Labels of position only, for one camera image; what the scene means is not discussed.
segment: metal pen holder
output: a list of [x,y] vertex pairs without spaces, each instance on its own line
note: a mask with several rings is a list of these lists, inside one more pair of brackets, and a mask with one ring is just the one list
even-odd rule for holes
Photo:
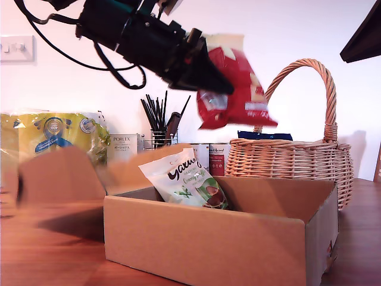
[[142,135],[143,139],[143,149],[144,150],[156,150],[157,148],[163,147],[165,145],[174,145],[177,144],[179,139],[176,134],[171,134],[171,139],[166,139],[165,136],[167,131],[153,131],[151,130],[151,139],[145,139],[145,136]]

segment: woven basket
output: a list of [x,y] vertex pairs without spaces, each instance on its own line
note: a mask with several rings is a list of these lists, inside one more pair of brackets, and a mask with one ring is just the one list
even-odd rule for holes
[[[336,87],[328,69],[317,60],[298,60],[283,69],[271,83],[265,96],[270,100],[279,83],[299,67],[313,67],[324,80],[327,110],[324,138],[317,142],[287,140],[233,139],[226,176],[330,180],[338,184],[339,209],[351,199],[353,163],[351,146],[338,144],[336,124]],[[256,126],[256,132],[262,127]]]

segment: plastic wrapped package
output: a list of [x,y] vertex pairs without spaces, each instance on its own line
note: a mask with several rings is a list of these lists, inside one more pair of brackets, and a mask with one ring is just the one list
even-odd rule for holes
[[20,163],[38,155],[76,145],[93,164],[107,162],[110,135],[98,113],[37,112],[1,114],[2,158]]
[[217,129],[228,123],[277,126],[268,114],[267,101],[249,61],[243,53],[243,36],[206,36],[210,60],[234,86],[231,95],[200,90],[197,93],[201,129]]
[[139,168],[168,203],[229,209],[223,190],[196,160],[193,148]]

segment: open cardboard box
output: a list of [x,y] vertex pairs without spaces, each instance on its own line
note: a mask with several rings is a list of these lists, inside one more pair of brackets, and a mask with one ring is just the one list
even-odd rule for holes
[[106,258],[189,285],[318,286],[338,236],[334,183],[216,177],[235,211],[165,203],[138,166],[182,147],[110,169],[123,182],[104,200]]

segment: wooden table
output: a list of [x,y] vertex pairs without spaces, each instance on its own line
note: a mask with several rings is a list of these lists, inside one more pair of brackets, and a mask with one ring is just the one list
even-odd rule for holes
[[[182,285],[105,260],[102,202],[23,209],[0,222],[1,286]],[[381,184],[355,181],[338,243],[322,285],[381,286]]]

